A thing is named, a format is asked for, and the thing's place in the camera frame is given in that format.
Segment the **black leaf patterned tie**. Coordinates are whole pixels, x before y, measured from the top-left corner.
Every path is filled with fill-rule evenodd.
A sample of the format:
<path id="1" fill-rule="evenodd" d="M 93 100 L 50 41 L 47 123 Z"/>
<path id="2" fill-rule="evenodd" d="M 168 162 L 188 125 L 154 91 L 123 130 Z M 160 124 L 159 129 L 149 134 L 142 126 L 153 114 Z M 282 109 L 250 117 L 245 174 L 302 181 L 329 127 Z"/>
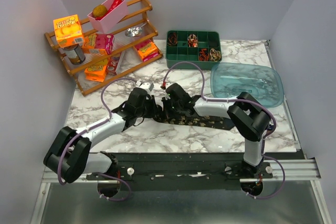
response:
<path id="1" fill-rule="evenodd" d="M 219 130 L 231 130 L 235 127 L 231 119 L 219 116 L 186 116 L 163 112 L 154 118 L 156 122 L 174 125 L 208 127 Z"/>

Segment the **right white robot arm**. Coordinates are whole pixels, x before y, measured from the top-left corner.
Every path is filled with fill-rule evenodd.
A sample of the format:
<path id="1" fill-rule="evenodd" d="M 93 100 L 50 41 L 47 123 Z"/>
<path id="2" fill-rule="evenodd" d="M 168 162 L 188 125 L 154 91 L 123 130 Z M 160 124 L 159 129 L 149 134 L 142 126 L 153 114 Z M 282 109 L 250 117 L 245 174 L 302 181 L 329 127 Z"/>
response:
<path id="1" fill-rule="evenodd" d="M 271 116 L 247 92 L 242 92 L 233 102 L 204 100 L 200 95 L 190 96 L 179 84 L 161 86 L 166 92 L 162 99 L 160 121 L 168 124 L 208 127 L 231 130 L 236 128 L 245 139 L 242 173 L 249 178 L 260 172 L 264 160 L 263 136 Z"/>

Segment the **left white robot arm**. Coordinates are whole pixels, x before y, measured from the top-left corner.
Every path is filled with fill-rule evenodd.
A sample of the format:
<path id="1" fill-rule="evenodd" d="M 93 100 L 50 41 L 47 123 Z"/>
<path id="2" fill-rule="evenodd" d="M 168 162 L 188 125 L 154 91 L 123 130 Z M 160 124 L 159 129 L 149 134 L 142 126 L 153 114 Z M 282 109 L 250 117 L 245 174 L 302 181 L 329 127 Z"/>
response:
<path id="1" fill-rule="evenodd" d="M 104 179 L 116 175 L 112 158 L 103 153 L 91 153 L 92 147 L 135 126 L 138 118 L 153 119 L 161 108 L 151 95 L 154 85 L 149 82 L 135 87 L 128 99 L 109 115 L 86 127 L 63 127 L 44 157 L 43 164 L 58 176 L 59 182 L 73 183 L 82 174 L 98 172 Z"/>

